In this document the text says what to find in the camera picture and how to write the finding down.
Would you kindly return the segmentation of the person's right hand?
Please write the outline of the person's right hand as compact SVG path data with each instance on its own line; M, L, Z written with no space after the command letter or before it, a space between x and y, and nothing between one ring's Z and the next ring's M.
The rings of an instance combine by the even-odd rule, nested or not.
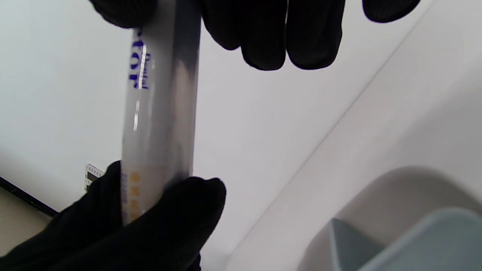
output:
M342 40L345 0L193 0L204 25L222 48L241 48L245 62L262 71L280 69L285 55L298 68L331 65ZM89 0L105 21L139 29L154 17L157 0ZM389 23L420 0L362 0L365 16Z

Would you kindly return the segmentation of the person's left hand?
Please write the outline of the person's left hand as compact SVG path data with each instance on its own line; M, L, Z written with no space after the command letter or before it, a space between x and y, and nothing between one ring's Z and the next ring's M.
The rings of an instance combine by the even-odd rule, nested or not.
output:
M199 271L200 250L224 209L224 182L189 177L127 226L120 182L116 161L79 201L1 257L1 270Z

